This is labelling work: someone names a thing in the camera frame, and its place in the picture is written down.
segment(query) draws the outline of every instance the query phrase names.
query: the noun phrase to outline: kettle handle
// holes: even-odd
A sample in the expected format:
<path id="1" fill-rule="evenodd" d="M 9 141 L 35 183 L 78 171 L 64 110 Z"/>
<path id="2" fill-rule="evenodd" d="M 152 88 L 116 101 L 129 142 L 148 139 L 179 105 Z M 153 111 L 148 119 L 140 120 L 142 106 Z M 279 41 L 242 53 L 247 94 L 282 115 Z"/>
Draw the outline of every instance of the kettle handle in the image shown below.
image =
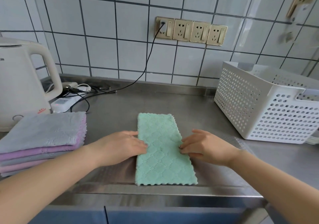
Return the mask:
<path id="1" fill-rule="evenodd" d="M 34 42 L 31 42 L 29 45 L 26 45 L 26 49 L 29 55 L 40 54 L 43 57 L 46 66 L 48 67 L 50 77 L 54 84 L 54 89 L 45 94 L 45 99 L 47 101 L 50 101 L 62 93 L 61 79 L 58 70 L 56 69 L 54 60 L 50 54 L 50 51 L 43 45 Z"/>

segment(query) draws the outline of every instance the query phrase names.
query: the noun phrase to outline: stack of folded towels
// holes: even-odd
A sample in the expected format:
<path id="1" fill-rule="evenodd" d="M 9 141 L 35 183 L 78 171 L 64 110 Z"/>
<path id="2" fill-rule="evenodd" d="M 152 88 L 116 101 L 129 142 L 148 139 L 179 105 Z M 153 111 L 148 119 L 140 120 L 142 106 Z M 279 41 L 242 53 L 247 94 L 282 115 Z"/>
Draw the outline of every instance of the stack of folded towels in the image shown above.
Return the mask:
<path id="1" fill-rule="evenodd" d="M 26 116 L 0 140 L 0 174 L 11 176 L 78 149 L 85 135 L 85 112 Z"/>

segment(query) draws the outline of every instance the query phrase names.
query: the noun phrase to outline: cabinet door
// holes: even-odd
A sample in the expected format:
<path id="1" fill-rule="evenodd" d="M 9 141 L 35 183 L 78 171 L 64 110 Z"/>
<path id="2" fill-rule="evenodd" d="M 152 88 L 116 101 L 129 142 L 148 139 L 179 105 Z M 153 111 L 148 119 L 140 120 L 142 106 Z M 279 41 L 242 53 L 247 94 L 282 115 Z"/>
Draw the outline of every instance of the cabinet door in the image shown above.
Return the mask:
<path id="1" fill-rule="evenodd" d="M 104 207 L 54 206 L 42 210 L 29 224 L 107 224 L 107 221 Z"/>
<path id="2" fill-rule="evenodd" d="M 233 224 L 242 212 L 106 211 L 108 224 Z"/>

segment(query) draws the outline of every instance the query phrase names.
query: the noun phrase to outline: kettle lid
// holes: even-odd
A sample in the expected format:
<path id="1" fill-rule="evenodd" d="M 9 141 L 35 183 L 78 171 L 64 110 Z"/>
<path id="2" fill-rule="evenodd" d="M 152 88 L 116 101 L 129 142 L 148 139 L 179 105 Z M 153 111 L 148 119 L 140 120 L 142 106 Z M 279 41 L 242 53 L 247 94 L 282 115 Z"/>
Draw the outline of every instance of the kettle lid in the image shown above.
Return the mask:
<path id="1" fill-rule="evenodd" d="M 0 47 L 1 46 L 29 45 L 30 43 L 31 43 L 30 41 L 25 41 L 25 40 L 0 37 Z"/>

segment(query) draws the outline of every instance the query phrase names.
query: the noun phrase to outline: forearm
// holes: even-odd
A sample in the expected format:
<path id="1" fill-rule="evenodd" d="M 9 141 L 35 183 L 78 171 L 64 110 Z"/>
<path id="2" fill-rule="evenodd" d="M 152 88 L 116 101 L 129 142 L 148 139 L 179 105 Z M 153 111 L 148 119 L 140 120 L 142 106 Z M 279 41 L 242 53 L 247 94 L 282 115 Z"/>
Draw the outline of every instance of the forearm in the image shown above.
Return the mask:
<path id="1" fill-rule="evenodd" d="M 319 190 L 241 151 L 230 167 L 290 223 L 318 223 Z"/>
<path id="2" fill-rule="evenodd" d="M 27 223 L 96 166 L 81 147 L 0 182 L 2 223 Z"/>

